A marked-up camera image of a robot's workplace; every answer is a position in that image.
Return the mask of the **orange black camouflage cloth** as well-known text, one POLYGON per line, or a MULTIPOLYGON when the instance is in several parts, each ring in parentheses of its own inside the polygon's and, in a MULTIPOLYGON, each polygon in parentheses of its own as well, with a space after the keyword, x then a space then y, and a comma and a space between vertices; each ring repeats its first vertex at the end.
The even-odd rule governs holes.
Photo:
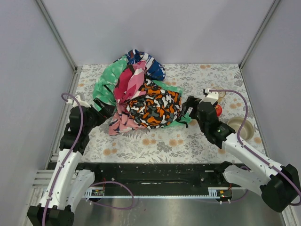
POLYGON ((157 129, 182 119, 182 88, 145 79, 139 90, 144 94, 131 99, 126 106, 129 117, 138 126, 157 129))

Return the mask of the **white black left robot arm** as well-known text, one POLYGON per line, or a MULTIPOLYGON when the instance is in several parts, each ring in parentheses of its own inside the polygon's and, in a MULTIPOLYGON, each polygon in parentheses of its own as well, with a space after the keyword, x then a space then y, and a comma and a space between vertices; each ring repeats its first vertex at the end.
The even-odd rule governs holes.
POLYGON ((81 169, 76 178, 78 163, 88 145, 89 133, 109 119, 115 107, 98 98, 96 110, 79 95, 63 93, 62 99, 72 105, 63 136, 60 140, 58 160, 48 187, 37 206, 30 206, 27 217, 34 226, 71 226, 74 213, 84 193, 95 180, 90 169, 81 169))

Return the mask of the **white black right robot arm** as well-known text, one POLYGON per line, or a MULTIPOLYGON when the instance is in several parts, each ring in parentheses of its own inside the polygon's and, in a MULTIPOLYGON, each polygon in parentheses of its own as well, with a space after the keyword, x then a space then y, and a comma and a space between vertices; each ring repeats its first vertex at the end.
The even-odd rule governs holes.
POLYGON ((243 170, 234 164, 223 163, 225 180, 256 193, 276 212, 293 205, 293 200, 301 194, 298 170, 291 164, 283 166, 248 147, 233 128, 219 120, 214 106, 216 102, 217 98, 212 95, 204 99, 189 96, 182 105, 182 113, 191 108, 190 117, 197 120, 206 139, 248 167, 243 170))

